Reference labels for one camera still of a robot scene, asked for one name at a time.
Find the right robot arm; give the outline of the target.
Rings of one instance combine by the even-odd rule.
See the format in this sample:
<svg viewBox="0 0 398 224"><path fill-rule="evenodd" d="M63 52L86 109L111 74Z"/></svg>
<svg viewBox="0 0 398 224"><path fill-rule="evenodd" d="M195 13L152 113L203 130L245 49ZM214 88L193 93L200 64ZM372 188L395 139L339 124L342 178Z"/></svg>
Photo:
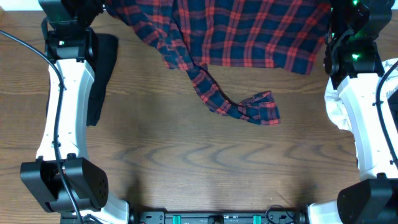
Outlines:
<svg viewBox="0 0 398 224"><path fill-rule="evenodd" d="M397 222L397 61L382 61L379 33L395 0L332 0L324 68L354 135L359 182L335 200L313 203L297 223Z"/></svg>

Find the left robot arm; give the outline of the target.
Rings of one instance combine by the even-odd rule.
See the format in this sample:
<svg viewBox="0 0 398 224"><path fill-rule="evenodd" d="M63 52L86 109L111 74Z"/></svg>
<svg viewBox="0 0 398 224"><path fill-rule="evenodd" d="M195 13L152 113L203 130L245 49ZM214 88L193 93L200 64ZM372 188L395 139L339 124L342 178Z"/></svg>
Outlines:
<svg viewBox="0 0 398 224"><path fill-rule="evenodd" d="M21 165L21 180L46 212L67 223L127 223L129 205L109 191L105 171L89 160L86 125L99 46L118 40L91 28L103 1L41 1L44 58L50 91L45 131L35 161Z"/></svg>

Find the red navy plaid shirt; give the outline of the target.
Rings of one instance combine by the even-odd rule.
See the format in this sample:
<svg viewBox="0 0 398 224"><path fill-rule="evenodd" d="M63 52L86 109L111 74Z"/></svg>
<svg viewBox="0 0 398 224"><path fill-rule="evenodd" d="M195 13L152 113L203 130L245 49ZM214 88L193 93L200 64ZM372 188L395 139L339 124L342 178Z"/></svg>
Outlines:
<svg viewBox="0 0 398 224"><path fill-rule="evenodd" d="M331 6L313 0L109 0L108 13L187 73L210 111L258 125L280 114L270 91L233 102L209 65L311 72L328 32Z"/></svg>

